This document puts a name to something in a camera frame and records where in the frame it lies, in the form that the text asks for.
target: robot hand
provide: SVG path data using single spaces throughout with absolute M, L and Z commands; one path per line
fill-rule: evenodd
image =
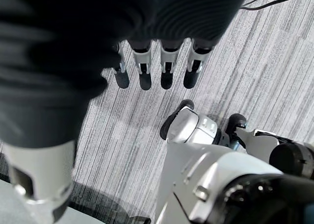
M 193 108 L 184 100 L 160 130 L 168 150 L 156 224 L 312 223 L 312 145 L 249 132 L 240 114 L 222 131 Z
M 39 223 L 54 223 L 71 193 L 79 131 L 89 101 L 106 88 L 103 68 L 129 84 L 128 40 L 142 89 L 151 86 L 151 40 L 161 42 L 161 85 L 171 87 L 183 39 L 192 38 L 184 85 L 244 0 L 3 0 L 0 138 L 10 180 Z

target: gray carpet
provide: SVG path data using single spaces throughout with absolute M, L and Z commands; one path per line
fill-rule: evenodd
M 123 44 L 130 86 L 119 89 L 106 70 L 109 87 L 90 103 L 73 173 L 76 208 L 107 224 L 154 218 L 166 154 L 159 128 L 183 99 L 193 100 L 196 111 L 221 127 L 238 112 L 247 117 L 249 129 L 314 143 L 314 0 L 239 11 L 192 90 L 183 87 L 189 46 L 186 40 L 172 88 L 163 90 L 160 46 L 153 43 L 153 85 L 145 92 L 131 49 Z

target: black joint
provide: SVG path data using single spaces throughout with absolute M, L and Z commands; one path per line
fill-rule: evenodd
M 166 121 L 161 126 L 160 136 L 163 140 L 166 140 L 170 125 L 174 121 L 174 119 L 177 116 L 177 114 L 179 113 L 179 111 L 182 110 L 185 106 L 187 106 L 188 108 L 190 108 L 192 110 L 194 109 L 194 103 L 191 100 L 185 99 L 185 100 L 181 101 L 181 103 L 177 107 L 177 109 L 166 119 Z

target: black wheel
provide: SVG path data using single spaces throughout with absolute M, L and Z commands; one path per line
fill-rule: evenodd
M 226 133 L 231 135 L 237 127 L 246 128 L 247 120 L 241 114 L 233 114 L 229 117 Z

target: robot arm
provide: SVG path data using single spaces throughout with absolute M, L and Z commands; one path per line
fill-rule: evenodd
M 162 138 L 166 135 L 168 152 L 158 193 L 157 224 L 234 224 L 239 218 L 240 223 L 286 223 L 289 215 L 299 214 L 299 208 L 304 211 L 314 202 L 310 191 L 314 182 L 301 178 L 313 178 L 310 145 L 261 130 L 249 132 L 240 114 L 232 115 L 222 132 L 193 108 L 190 100 L 184 100 L 160 131 Z M 247 154 L 236 151 L 237 143 L 246 147 Z M 294 163 L 286 161 L 289 153 Z M 301 215 L 295 223 L 303 220 Z

